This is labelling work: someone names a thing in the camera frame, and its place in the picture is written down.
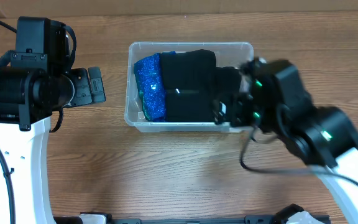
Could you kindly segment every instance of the wooden table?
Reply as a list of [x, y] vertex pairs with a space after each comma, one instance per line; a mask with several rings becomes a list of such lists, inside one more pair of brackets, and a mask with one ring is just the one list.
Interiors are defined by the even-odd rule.
[[[135, 41], [248, 41], [256, 55], [288, 58], [317, 105], [341, 107], [358, 128], [358, 12], [55, 18], [75, 30], [74, 67], [99, 66], [107, 101], [65, 110], [48, 144], [54, 215], [213, 218], [272, 214], [297, 203], [345, 219], [316, 177], [251, 174], [237, 162], [245, 134], [143, 134], [124, 121], [128, 48]], [[15, 26], [16, 20], [5, 20]], [[0, 27], [0, 56], [15, 35]], [[280, 142], [252, 144], [255, 167], [303, 167]]]

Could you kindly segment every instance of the black fabric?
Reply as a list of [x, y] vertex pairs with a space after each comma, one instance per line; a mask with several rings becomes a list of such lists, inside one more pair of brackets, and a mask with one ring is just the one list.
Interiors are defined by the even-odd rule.
[[216, 68], [215, 53], [195, 50], [160, 55], [162, 83], [166, 90], [207, 90], [208, 79]]
[[161, 76], [167, 91], [168, 122], [212, 122], [211, 74], [215, 53], [209, 50], [160, 55]]
[[166, 121], [169, 122], [212, 122], [211, 98], [206, 91], [195, 94], [167, 93]]
[[241, 76], [234, 67], [216, 68], [213, 74], [213, 98], [226, 106], [223, 121], [230, 121], [233, 114], [233, 94], [240, 90]]
[[241, 76], [234, 67], [216, 68], [214, 52], [162, 53], [160, 65], [166, 121], [213, 122], [215, 99], [226, 105], [226, 114], [231, 112], [231, 95], [240, 89]]

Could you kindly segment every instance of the plastic bin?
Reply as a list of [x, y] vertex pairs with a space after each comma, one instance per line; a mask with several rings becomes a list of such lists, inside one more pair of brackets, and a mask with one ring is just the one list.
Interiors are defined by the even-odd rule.
[[140, 132], [152, 133], [161, 131], [221, 131], [239, 132], [242, 129], [232, 128], [229, 123], [219, 126], [212, 122], [149, 122], [142, 111], [142, 103], [137, 92], [134, 64], [142, 58], [158, 52], [187, 52], [205, 49], [215, 52], [217, 67], [238, 67], [253, 58], [254, 49], [247, 42], [216, 42], [216, 43], [163, 43], [134, 42], [129, 47], [127, 95], [125, 105], [125, 121], [136, 127]]

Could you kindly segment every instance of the blue glittery fabric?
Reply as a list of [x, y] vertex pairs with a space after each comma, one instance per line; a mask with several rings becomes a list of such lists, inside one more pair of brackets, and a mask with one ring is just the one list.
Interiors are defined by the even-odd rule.
[[161, 78], [160, 54], [157, 53], [136, 62], [134, 73], [146, 120], [164, 121], [165, 90]]

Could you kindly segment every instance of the green led light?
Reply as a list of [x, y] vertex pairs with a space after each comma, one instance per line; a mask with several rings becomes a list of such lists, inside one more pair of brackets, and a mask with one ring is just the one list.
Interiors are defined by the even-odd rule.
[[255, 83], [256, 83], [257, 86], [262, 87], [262, 84], [261, 84], [260, 81], [256, 80]]
[[330, 141], [333, 138], [327, 131], [321, 131], [320, 133], [327, 141]]
[[254, 112], [254, 118], [260, 118], [260, 114]]

